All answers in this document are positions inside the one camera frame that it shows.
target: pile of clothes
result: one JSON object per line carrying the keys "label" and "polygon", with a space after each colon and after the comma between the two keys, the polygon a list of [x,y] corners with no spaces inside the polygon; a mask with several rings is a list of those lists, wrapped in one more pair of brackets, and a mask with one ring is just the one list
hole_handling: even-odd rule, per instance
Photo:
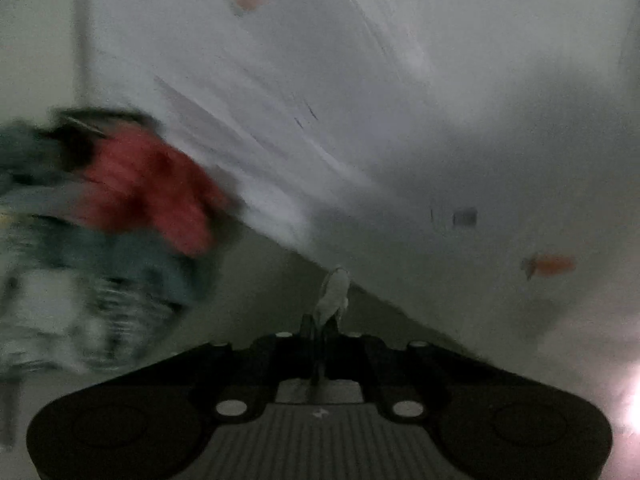
{"label": "pile of clothes", "polygon": [[0,376],[134,365],[206,292],[225,196],[153,120],[64,110],[0,131]]}

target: grooved plate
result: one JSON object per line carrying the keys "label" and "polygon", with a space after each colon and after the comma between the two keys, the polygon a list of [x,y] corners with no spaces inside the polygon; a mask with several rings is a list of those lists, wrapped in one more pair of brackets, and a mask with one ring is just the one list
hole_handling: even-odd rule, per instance
{"label": "grooved plate", "polygon": [[471,480],[419,426],[382,418],[373,404],[270,404],[224,426],[176,480]]}

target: white fabric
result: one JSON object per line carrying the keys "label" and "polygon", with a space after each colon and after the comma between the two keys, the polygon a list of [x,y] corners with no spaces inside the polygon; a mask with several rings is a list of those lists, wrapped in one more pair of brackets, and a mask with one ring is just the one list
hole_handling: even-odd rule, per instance
{"label": "white fabric", "polygon": [[349,273],[340,267],[332,270],[324,279],[320,290],[320,298],[313,309],[316,327],[320,330],[335,316],[340,326],[340,319],[349,306],[349,287],[351,279]]}
{"label": "white fabric", "polygon": [[11,305],[17,326],[64,335],[88,303],[88,289],[74,270],[26,270],[18,282]]}
{"label": "white fabric", "polygon": [[[581,302],[638,218],[639,12],[264,0],[238,16],[230,0],[89,0],[88,87],[156,115],[250,226],[626,427],[629,396],[610,386],[638,380],[638,304]],[[465,207],[478,225],[454,229]],[[527,282],[536,252],[577,270]],[[624,358],[621,326],[638,348]]]}

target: orange stain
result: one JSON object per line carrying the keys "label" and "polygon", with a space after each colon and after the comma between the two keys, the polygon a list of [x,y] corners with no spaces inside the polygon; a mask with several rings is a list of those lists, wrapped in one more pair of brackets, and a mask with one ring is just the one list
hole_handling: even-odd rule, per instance
{"label": "orange stain", "polygon": [[523,261],[522,268],[527,278],[544,276],[549,278],[575,270],[575,258],[558,254],[537,254]]}

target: white circular marker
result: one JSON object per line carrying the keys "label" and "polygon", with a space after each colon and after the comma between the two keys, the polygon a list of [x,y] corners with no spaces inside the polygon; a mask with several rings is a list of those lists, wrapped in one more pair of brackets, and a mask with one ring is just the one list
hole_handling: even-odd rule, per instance
{"label": "white circular marker", "polygon": [[414,400],[401,400],[400,402],[396,402],[391,409],[397,416],[411,418],[421,416],[424,411],[424,406]]}
{"label": "white circular marker", "polygon": [[240,416],[247,410],[247,405],[242,400],[223,400],[216,405],[216,411],[223,416]]}

